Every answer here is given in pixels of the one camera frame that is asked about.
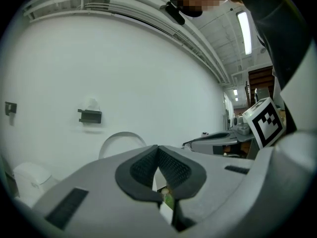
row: black wall holder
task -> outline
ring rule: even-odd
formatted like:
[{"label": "black wall holder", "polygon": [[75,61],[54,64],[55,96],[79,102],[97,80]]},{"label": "black wall holder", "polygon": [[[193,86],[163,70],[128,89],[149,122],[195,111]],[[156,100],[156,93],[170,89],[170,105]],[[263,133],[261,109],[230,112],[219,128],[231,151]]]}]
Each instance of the black wall holder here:
[{"label": "black wall holder", "polygon": [[101,111],[79,109],[78,112],[81,113],[80,122],[101,123]]},{"label": "black wall holder", "polygon": [[8,116],[10,113],[16,114],[16,103],[11,103],[11,102],[5,102],[5,115]]}]

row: ceiling light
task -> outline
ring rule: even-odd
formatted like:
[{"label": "ceiling light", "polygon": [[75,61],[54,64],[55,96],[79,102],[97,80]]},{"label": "ceiling light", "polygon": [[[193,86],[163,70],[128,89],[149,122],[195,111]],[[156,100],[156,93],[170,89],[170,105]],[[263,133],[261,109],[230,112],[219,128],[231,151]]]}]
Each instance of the ceiling light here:
[{"label": "ceiling light", "polygon": [[248,16],[245,11],[239,12],[237,16],[238,16],[241,30],[242,30],[244,49],[245,49],[246,55],[249,55],[252,53],[252,45],[251,45],[251,33],[250,33]]}]

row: black cap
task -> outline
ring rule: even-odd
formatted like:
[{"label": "black cap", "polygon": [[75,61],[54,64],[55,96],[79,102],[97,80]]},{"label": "black cap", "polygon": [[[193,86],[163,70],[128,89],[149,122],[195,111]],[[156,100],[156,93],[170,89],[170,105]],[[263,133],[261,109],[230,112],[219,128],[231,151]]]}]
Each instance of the black cap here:
[{"label": "black cap", "polygon": [[188,6],[180,5],[180,2],[178,2],[177,0],[170,0],[170,1],[171,1],[171,3],[172,3],[173,5],[175,5],[175,6],[177,7],[177,9],[178,9],[181,13],[183,13],[183,14],[189,16],[189,17],[196,18],[196,17],[199,17],[199,16],[201,16],[201,15],[203,14],[202,11],[190,10],[190,8],[189,8]]}]

